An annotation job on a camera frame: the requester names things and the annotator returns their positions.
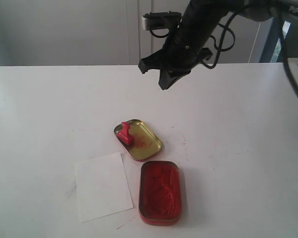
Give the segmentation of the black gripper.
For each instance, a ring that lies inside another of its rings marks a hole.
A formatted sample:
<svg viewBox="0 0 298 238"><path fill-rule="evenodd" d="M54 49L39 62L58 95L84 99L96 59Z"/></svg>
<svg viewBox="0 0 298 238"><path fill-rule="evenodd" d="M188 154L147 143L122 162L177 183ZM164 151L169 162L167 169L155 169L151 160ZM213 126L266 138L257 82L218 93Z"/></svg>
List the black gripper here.
<svg viewBox="0 0 298 238"><path fill-rule="evenodd" d="M168 24L168 30L162 49L140 59L138 64L142 74L151 69L160 70L158 84L161 90L169 89L184 74L213 56L212 51L204 47L213 32L212 25Z"/></svg>

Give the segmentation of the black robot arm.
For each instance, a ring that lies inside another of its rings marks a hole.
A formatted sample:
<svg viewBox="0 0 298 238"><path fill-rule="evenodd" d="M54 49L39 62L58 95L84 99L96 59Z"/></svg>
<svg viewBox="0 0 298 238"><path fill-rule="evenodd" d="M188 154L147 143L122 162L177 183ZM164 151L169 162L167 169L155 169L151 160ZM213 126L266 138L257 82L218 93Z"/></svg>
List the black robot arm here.
<svg viewBox="0 0 298 238"><path fill-rule="evenodd" d="M147 13L142 16L143 29L149 32L167 29L162 48L139 62L145 74L159 70L158 84L169 89L204 59L212 56L204 45L228 13L263 22L281 13L286 20L298 19L298 0L191 0L183 14L179 12Z"/></svg>

